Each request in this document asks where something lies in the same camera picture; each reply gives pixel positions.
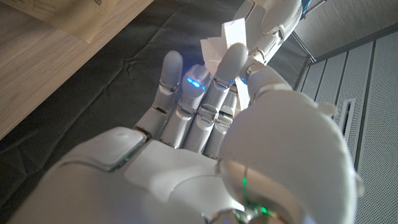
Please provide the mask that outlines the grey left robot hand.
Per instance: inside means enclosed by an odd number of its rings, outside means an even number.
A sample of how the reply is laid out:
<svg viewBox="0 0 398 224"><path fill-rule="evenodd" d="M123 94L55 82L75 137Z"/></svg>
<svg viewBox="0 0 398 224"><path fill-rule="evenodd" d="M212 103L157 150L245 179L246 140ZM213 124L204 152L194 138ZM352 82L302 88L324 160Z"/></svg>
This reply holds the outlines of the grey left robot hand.
<svg viewBox="0 0 398 224"><path fill-rule="evenodd" d="M249 54L266 65L294 31L301 0L245 0L233 19L244 19Z"/></svg>

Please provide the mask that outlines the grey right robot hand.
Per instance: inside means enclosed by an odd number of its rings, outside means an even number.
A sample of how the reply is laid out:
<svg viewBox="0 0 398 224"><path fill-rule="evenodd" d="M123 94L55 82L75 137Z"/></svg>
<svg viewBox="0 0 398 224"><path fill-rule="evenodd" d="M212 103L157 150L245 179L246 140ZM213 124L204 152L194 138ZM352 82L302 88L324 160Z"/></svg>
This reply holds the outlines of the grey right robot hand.
<svg viewBox="0 0 398 224"><path fill-rule="evenodd" d="M353 223L363 182L335 107L232 45L215 75L171 51L158 108L65 154L11 223Z"/></svg>

